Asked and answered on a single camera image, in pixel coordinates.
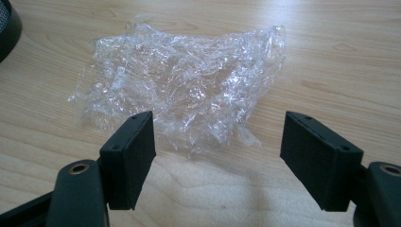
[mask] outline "black mesh object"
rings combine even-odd
[[[22,24],[9,0],[0,0],[0,62],[17,44]]]
[[[9,10],[0,2],[0,33],[6,28],[9,23]]]

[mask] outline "plastic wrap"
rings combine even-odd
[[[95,63],[70,100],[83,101],[83,114],[108,132],[153,111],[156,135],[177,149],[215,149],[235,133],[260,145],[245,126],[284,59],[282,26],[203,38],[129,24],[126,35],[95,41]]]

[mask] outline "clamp jaw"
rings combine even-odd
[[[363,150],[316,119],[287,112],[280,157],[325,211],[357,205],[356,227],[401,226],[401,167],[360,162]]]
[[[156,156],[152,112],[127,119],[97,161],[62,168],[53,192],[0,216],[0,226],[109,226],[112,210],[135,208]]]

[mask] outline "crumpled plastic wrap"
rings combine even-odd
[[[95,41],[95,63],[70,101],[83,101],[83,115],[108,132],[153,111],[156,135],[176,149],[216,149],[235,134],[260,146],[245,126],[282,67],[285,45],[282,26],[203,38],[131,23],[125,35]]]

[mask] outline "wood grain surface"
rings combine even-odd
[[[217,36],[283,25],[287,59],[236,141],[187,159],[157,144],[135,211],[112,226],[352,226],[355,206],[326,213],[279,158],[286,110],[309,114],[401,165],[401,2],[13,0],[23,34],[0,63],[0,213],[53,190],[58,171],[96,159],[109,135],[79,123],[67,98],[92,60],[90,41],[124,33],[138,13],[173,34]]]

